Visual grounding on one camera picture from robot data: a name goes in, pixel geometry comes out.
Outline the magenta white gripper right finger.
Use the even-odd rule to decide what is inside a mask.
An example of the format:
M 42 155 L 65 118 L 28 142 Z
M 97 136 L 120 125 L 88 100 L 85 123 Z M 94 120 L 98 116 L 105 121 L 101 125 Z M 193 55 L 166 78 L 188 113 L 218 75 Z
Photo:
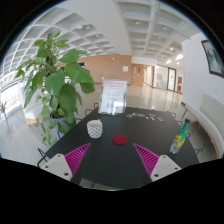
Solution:
M 159 156 L 138 144 L 134 144 L 134 147 L 152 181 L 157 181 L 181 170 L 181 167 L 167 155 Z

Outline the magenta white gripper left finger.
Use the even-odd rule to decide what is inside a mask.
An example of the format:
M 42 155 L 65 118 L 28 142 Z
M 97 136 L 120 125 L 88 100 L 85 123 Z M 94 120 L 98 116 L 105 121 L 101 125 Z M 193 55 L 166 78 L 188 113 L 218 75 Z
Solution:
M 70 181 L 73 174 L 78 169 L 89 146 L 90 144 L 87 143 L 72 150 L 66 155 L 56 154 L 42 166 L 42 169 Z

